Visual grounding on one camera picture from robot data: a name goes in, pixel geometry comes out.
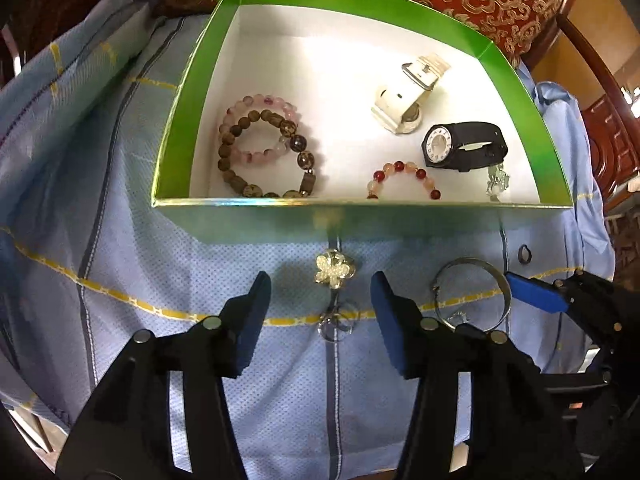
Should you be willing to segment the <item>silver metal bangle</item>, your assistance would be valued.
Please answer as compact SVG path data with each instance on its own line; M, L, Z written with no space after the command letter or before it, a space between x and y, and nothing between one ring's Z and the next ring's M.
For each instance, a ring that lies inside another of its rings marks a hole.
M493 266L491 263L485 260L480 260L479 258L473 258L473 257L461 257L461 258L451 260L445 263L436 272L433 278L433 281L431 282L431 292L432 292L432 297L434 302L436 318L439 320L439 322L444 324L446 327L450 328L450 330L455 330L457 328L457 326L447 321L446 318L442 316L442 312L440 312L439 282L438 282L438 280L442 277L442 274L454 268L455 266L477 266L478 268L483 269L485 272L491 275L492 278L496 281L498 285L498 289L500 290L503 298L502 315L500 316L499 321L494 326L491 326L491 328L486 328L485 333L492 332L493 330L496 330L497 328L499 328L511 312L511 302L512 302L511 286L508 280L506 279L506 276L502 272L500 272L495 266Z

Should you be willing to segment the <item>crystal flower brooch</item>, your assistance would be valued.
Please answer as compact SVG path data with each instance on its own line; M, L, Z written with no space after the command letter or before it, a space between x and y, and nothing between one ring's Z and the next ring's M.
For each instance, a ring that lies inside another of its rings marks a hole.
M319 285L326 285L332 290L341 289L345 282L356 274L356 266L337 249L327 249L316 258L317 272L314 281Z

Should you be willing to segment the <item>black wrist watch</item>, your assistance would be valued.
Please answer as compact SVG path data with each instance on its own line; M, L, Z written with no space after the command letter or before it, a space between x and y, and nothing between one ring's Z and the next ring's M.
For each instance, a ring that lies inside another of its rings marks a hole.
M508 154L501 129L490 122L434 125L421 148L427 167L459 172L499 165Z

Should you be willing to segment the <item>white wrist watch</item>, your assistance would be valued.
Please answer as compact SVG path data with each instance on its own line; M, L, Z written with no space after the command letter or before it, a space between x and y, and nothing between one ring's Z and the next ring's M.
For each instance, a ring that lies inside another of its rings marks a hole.
M375 92L373 116L395 136L413 133L422 122L422 106L450 64L432 53L400 66L400 72Z

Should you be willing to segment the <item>green white cardboard box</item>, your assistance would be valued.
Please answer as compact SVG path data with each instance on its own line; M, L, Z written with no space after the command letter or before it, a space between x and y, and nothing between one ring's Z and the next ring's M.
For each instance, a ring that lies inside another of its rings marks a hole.
M424 102L421 125L395 136L371 112L375 92L402 64L432 53L450 69ZM316 158L308 197L297 194L302 172L290 153L236 165L262 197L240 197L222 180L219 129L242 115L248 96L294 106ZM501 129L504 191L489 196L486 169L432 169L437 200L405 174L367 196L376 170L422 162L427 130L457 122ZM536 105L478 32L410 0L219 0L172 103L151 204L205 243L274 243L495 231L570 209L573 200Z

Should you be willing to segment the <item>light blue striped cloth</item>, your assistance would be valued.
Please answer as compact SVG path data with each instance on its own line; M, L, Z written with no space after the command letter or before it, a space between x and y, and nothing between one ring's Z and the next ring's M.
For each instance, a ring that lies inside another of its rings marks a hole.
M317 332L322 243L209 245L151 205L155 157L205 18L102 0L1 96L1 397L70 428L140 328L180 333L272 281L267 326L224 386L253 479L349 479L394 468L416 384L378 323Z

